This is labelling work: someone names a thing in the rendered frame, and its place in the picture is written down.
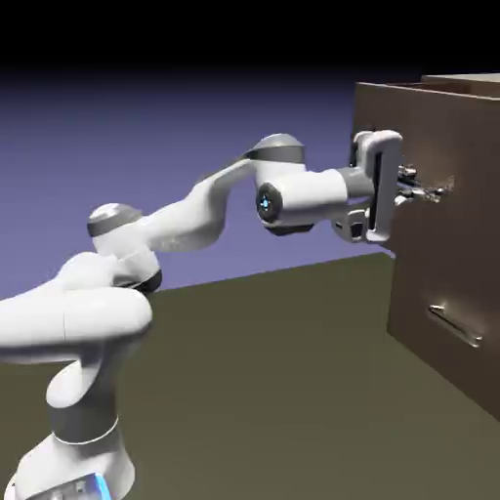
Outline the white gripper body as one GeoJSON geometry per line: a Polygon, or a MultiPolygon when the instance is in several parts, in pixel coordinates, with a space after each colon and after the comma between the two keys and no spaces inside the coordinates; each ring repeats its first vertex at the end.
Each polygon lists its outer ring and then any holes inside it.
{"type": "Polygon", "coordinates": [[[402,160],[402,136],[393,130],[361,131],[354,135],[355,166],[372,182],[366,239],[371,243],[390,238],[402,160]]]}

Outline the brown drawer front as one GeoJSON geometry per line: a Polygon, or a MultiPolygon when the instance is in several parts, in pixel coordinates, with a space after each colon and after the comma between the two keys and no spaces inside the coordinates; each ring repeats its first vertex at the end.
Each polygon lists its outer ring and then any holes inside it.
{"type": "Polygon", "coordinates": [[[440,202],[396,209],[388,243],[399,297],[451,308],[500,307],[500,98],[447,84],[359,83],[354,129],[393,129],[424,186],[451,186],[440,202]]]}
{"type": "Polygon", "coordinates": [[[388,331],[500,422],[500,265],[466,258],[395,260],[388,331]],[[429,318],[429,305],[482,334],[474,349],[429,318]]]}

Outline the brown wooden cabinet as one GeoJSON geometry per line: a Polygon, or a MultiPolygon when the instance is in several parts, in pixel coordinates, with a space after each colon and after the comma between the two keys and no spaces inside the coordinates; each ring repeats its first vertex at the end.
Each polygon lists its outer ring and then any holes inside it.
{"type": "Polygon", "coordinates": [[[500,73],[360,83],[355,131],[401,133],[439,202],[397,208],[389,332],[500,420],[500,73]]]}

